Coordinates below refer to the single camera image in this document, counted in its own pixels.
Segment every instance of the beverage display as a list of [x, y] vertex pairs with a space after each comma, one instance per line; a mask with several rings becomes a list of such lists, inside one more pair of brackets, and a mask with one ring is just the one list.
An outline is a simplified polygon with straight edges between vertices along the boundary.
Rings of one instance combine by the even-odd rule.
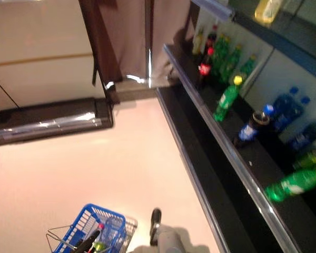
[[207, 51], [207, 55], [201, 62], [199, 66], [199, 78], [196, 82], [196, 88], [199, 90], [204, 87], [205, 85], [205, 79], [210, 74], [211, 66], [212, 66], [212, 58], [211, 56], [214, 53], [214, 49], [212, 47], [209, 47]]
[[287, 145], [294, 151], [303, 149], [316, 140], [316, 122], [310, 123], [302, 132], [295, 135]]
[[309, 104], [310, 98], [305, 96], [301, 99], [301, 104], [292, 101], [288, 109], [284, 110], [273, 122], [276, 132], [282, 132], [290, 123], [304, 113], [303, 106]]
[[295, 170], [311, 169], [314, 166], [316, 166], [316, 148], [299, 156], [293, 163]]
[[312, 170], [299, 170], [280, 182], [272, 184], [265, 189], [267, 197], [276, 202], [281, 202], [285, 198], [316, 187], [316, 167]]
[[212, 75], [219, 75], [219, 69], [229, 52], [230, 41], [231, 39], [228, 36], [223, 35], [222, 40], [218, 41], [218, 43], [215, 45], [215, 52], [212, 57]]
[[230, 85], [222, 94], [219, 105], [216, 108], [213, 117], [216, 121], [223, 121], [227, 111], [233, 104], [236, 97], [239, 95], [239, 87], [242, 83], [242, 77], [236, 76], [234, 78], [234, 85]]
[[246, 79], [249, 77], [249, 75], [252, 73], [254, 69], [254, 63], [256, 60], [256, 56], [254, 54], [249, 57], [249, 59], [241, 66], [239, 69], [239, 72], [236, 75], [239, 75], [242, 77], [242, 84], [246, 81]]
[[272, 23], [283, 0], [260, 0], [255, 10], [255, 19], [261, 23]]
[[238, 136], [233, 139], [235, 147], [240, 148], [252, 142], [259, 130], [268, 125], [270, 116], [274, 112], [272, 105], [266, 104], [263, 111], [256, 111], [252, 114], [249, 122], [240, 130]]
[[206, 43], [205, 43], [204, 57], [206, 57], [209, 48], [210, 47], [212, 47], [212, 48], [214, 47], [214, 43], [215, 43], [215, 40], [216, 40], [216, 30], [217, 29], [218, 29], [218, 27], [216, 25], [213, 25], [213, 30], [207, 36], [207, 40], [206, 40]]
[[198, 54], [201, 53], [200, 49], [201, 49], [201, 43], [202, 43], [203, 32], [204, 32], [204, 29], [203, 29], [203, 28], [200, 28], [200, 29], [199, 29], [199, 32], [198, 32], [198, 34], [197, 34], [197, 36], [196, 36], [195, 39], [194, 39], [194, 42], [193, 42], [193, 49], [192, 49], [192, 54], [193, 54], [193, 55], [198, 55]]
[[235, 67], [239, 63], [240, 60], [240, 55], [241, 55], [241, 45], [238, 44], [233, 53], [226, 59], [226, 61], [221, 65], [220, 67], [220, 78], [219, 82], [221, 83], [227, 83], [229, 77], [233, 73]]
[[290, 108], [291, 104], [294, 101], [293, 97], [298, 93], [298, 91], [299, 88], [293, 86], [292, 88], [290, 88], [289, 94], [282, 94], [276, 98], [275, 102], [273, 103], [273, 107], [275, 110], [273, 118], [277, 118], [278, 115]]

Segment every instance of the glass shelf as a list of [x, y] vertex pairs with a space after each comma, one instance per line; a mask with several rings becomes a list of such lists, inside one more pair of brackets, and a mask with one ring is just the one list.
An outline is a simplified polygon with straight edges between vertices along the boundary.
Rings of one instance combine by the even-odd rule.
[[306, 193], [276, 204], [270, 203], [263, 194], [264, 187], [290, 173], [285, 169], [287, 163], [281, 164], [281, 156], [276, 158], [269, 151], [272, 146], [282, 149], [277, 146], [281, 143], [276, 143], [276, 138], [271, 143], [270, 138], [259, 138], [249, 146], [237, 150], [231, 140], [250, 117], [252, 113], [250, 106], [239, 97], [227, 118], [222, 123], [215, 122], [212, 111], [216, 108], [224, 87], [217, 84], [208, 85], [198, 92], [194, 88], [198, 79], [198, 68], [189, 57], [190, 54], [185, 53], [178, 45], [166, 45], [164, 49], [177, 70], [185, 90], [282, 250], [284, 252], [316, 252], [316, 212], [314, 212], [314, 206], [304, 200]]

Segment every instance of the red label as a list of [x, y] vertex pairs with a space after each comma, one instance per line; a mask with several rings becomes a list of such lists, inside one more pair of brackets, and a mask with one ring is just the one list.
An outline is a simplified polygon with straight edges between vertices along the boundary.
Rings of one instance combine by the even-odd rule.
[[208, 75], [211, 70], [211, 66], [201, 63], [199, 66], [199, 72], [201, 75]]

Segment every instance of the green bottle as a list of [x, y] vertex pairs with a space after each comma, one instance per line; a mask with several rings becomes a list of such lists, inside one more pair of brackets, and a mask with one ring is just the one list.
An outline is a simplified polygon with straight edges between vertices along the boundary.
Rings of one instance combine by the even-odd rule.
[[242, 77], [242, 84], [246, 81], [248, 76], [252, 73], [254, 69], [254, 63], [256, 60], [255, 54], [252, 54], [251, 57], [243, 64], [239, 70], [239, 72], [236, 75], [239, 75]]
[[216, 121], [223, 121], [225, 118], [227, 111], [233, 104], [236, 97], [239, 95], [239, 87], [242, 83], [242, 78], [240, 76], [236, 76], [234, 78], [234, 85], [228, 86], [228, 88], [223, 92], [219, 105], [213, 114], [213, 117]]
[[220, 67], [220, 79], [219, 82], [221, 83], [227, 83], [229, 77], [233, 73], [235, 67], [239, 63], [241, 55], [241, 45], [238, 44], [233, 53], [227, 58], [227, 60], [221, 65]]
[[293, 168], [296, 170], [311, 169], [316, 166], [316, 148], [299, 156], [293, 163]]
[[267, 197], [276, 202], [285, 198], [301, 194], [316, 186], [316, 167], [312, 170], [299, 170], [285, 178], [279, 183], [272, 184], [265, 189]]
[[228, 36], [223, 35], [222, 42], [218, 45], [218, 48], [215, 47], [215, 52], [212, 56], [212, 75], [219, 75], [219, 69], [222, 63], [224, 62], [226, 56], [228, 55], [230, 38]]

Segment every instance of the yellow bottle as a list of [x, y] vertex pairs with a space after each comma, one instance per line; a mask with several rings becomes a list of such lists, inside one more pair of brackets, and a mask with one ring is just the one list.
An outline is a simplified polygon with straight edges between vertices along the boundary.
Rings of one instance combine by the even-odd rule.
[[255, 18], [262, 23], [272, 23], [280, 10], [283, 0], [260, 0], [255, 10]]

